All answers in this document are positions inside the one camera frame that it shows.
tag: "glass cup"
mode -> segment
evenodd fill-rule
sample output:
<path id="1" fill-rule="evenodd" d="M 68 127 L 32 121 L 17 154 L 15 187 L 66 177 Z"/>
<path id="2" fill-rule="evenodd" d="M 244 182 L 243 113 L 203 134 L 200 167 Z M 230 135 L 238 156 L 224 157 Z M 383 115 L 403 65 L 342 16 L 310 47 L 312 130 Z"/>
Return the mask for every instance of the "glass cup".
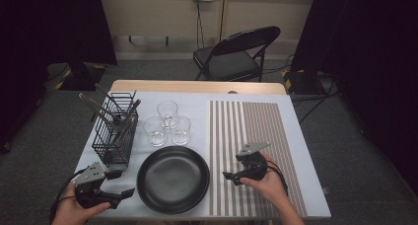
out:
<path id="1" fill-rule="evenodd" d="M 169 128 L 172 132 L 172 141 L 176 145 L 185 145 L 190 141 L 190 120 L 183 115 L 170 119 Z"/>
<path id="2" fill-rule="evenodd" d="M 158 116 L 153 116 L 145 120 L 144 130 L 148 140 L 153 146 L 162 146 L 167 141 L 164 121 Z"/>
<path id="3" fill-rule="evenodd" d="M 166 100 L 158 104 L 157 112 L 164 121 L 165 128 L 169 128 L 169 121 L 177 115 L 177 109 L 177 104 L 171 100 Z"/>

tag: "chair backrest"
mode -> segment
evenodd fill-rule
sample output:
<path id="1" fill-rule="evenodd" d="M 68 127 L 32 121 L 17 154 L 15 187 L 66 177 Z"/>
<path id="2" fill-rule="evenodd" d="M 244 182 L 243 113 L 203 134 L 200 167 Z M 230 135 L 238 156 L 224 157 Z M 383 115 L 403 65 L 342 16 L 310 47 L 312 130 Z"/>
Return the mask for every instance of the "chair backrest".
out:
<path id="1" fill-rule="evenodd" d="M 262 46 L 265 49 L 271 42 L 280 35 L 280 29 L 275 26 L 244 31 L 232 36 L 226 37 L 216 44 L 209 57 L 212 55 L 224 55 L 253 49 Z"/>

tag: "white table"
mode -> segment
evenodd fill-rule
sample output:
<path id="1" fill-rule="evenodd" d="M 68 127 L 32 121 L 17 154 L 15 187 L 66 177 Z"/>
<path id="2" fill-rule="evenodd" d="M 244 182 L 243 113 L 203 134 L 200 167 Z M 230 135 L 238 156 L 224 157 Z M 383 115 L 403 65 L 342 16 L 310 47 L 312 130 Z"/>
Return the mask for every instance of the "white table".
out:
<path id="1" fill-rule="evenodd" d="M 256 83 L 246 83 L 248 86 L 256 85 Z M 159 102 L 171 99 L 178 104 L 178 113 L 186 115 L 190 118 L 192 138 L 187 147 L 199 153 L 209 163 L 209 146 L 208 146 L 208 103 L 209 101 L 224 102 L 249 102 L 249 103 L 272 103 L 277 104 L 280 109 L 281 119 L 283 121 L 287 142 L 289 144 L 290 154 L 293 159 L 294 168 L 297 179 L 299 181 L 306 214 L 304 218 L 326 218 L 330 217 L 330 211 L 324 198 L 322 188 L 317 178 L 310 153 L 308 151 L 305 139 L 300 129 L 298 120 L 293 109 L 293 105 L 289 96 L 286 95 L 254 95 L 254 94 L 210 94 L 210 93 L 168 93 L 168 92 L 137 92 L 136 97 L 141 99 L 141 105 L 138 108 L 139 122 L 135 132 L 134 144 L 131 153 L 129 167 L 110 166 L 107 170 L 124 169 L 120 179 L 113 181 L 105 181 L 102 190 L 106 192 L 120 193 L 123 190 L 136 188 L 136 175 L 142 162 L 152 152 L 161 147 L 151 146 L 145 137 L 142 129 L 144 119 L 152 115 L 157 115 L 156 106 Z M 92 148 L 95 132 L 88 139 L 85 149 L 80 157 L 76 171 L 84 169 L 87 166 L 99 161 L 98 155 Z M 172 145 L 170 138 L 168 142 L 162 146 Z M 215 220 L 215 219 L 277 219 L 277 214 L 273 213 L 268 216 L 255 215 L 248 216 L 240 214 L 239 216 L 209 213 L 209 196 L 210 189 L 203 200 L 192 209 L 176 215 L 166 215 L 155 212 L 148 208 L 140 199 L 137 191 L 130 198 L 122 200 L 118 208 L 109 209 L 97 216 L 104 219 L 123 219 L 123 220 Z"/>

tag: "black plate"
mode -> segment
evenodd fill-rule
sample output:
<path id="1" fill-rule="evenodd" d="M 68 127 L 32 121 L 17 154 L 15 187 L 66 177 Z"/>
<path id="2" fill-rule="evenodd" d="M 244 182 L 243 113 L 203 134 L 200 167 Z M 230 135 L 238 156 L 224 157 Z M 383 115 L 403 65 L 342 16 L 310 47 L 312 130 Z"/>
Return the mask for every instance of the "black plate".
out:
<path id="1" fill-rule="evenodd" d="M 183 146 L 169 146 L 144 161 L 137 176 L 137 191 L 151 209 L 177 214 L 202 200 L 209 181 L 209 168 L 199 154 Z"/>

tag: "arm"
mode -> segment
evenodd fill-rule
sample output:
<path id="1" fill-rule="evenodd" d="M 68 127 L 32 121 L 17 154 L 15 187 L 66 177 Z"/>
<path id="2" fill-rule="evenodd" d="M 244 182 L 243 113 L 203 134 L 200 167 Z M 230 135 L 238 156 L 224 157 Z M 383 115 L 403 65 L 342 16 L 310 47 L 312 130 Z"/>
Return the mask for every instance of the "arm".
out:
<path id="1" fill-rule="evenodd" d="M 89 218 L 110 208 L 110 203 L 106 202 L 85 209 L 77 202 L 75 196 L 75 186 L 70 183 L 52 225 L 83 225 Z"/>
<path id="2" fill-rule="evenodd" d="M 267 161 L 273 161 L 266 154 L 261 153 Z M 299 216 L 295 207 L 287 196 L 279 176 L 272 170 L 267 170 L 266 175 L 261 181 L 254 181 L 248 178 L 241 178 L 240 182 L 246 186 L 254 188 L 270 201 L 277 210 L 280 220 L 284 225 L 300 225 L 304 221 Z"/>

